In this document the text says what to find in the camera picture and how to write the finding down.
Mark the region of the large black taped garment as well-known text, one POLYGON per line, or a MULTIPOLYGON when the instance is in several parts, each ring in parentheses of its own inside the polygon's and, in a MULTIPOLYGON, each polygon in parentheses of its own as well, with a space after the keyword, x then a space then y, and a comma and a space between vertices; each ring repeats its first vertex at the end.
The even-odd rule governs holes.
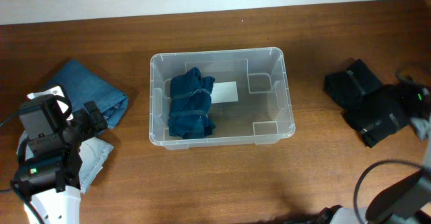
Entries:
POLYGON ((409 124, 400 91, 394 85, 384 85, 367 95, 361 107, 348 110, 343 117, 369 148, 409 124))

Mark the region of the small black taped garment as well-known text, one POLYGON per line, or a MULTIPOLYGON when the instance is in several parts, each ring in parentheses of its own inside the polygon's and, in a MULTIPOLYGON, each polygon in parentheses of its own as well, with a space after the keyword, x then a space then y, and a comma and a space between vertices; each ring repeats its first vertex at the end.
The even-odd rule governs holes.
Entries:
POLYGON ((358 59, 346 70, 325 76, 324 91, 344 110, 361 107, 364 98, 380 89, 383 83, 358 59))

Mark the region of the teal taped garment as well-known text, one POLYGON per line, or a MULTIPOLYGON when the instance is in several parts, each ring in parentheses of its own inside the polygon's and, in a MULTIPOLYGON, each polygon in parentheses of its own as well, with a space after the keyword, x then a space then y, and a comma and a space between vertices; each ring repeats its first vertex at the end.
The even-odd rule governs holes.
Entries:
POLYGON ((208 114, 215 79, 204 77, 193 67, 170 81, 169 135, 182 139, 202 139, 213 134, 215 124, 208 114))

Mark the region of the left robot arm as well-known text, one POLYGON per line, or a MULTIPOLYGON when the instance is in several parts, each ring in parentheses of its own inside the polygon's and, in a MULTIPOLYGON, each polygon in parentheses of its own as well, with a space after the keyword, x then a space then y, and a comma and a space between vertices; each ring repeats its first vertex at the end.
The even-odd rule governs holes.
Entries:
POLYGON ((62 111, 68 97, 38 96, 21 105, 28 135, 18 149, 18 170, 11 189, 23 201, 30 223, 79 223, 81 144, 107 127, 96 103, 62 111))

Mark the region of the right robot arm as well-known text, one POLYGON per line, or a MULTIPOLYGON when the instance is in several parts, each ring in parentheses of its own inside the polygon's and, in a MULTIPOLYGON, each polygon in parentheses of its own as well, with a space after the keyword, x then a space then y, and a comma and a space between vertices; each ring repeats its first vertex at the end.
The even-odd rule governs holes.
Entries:
MULTIPOLYGON (((365 146, 375 147, 383 139, 412 125, 422 139, 430 138, 430 91, 424 85, 400 83, 383 85, 368 83, 326 84, 325 91, 341 102, 344 120, 363 140, 365 146)), ((359 223, 429 223, 430 216, 421 208, 430 202, 430 166, 401 159, 378 161, 359 177, 354 190, 357 199, 361 183, 381 165, 406 165, 416 172, 377 194, 361 216, 354 213, 359 223)))

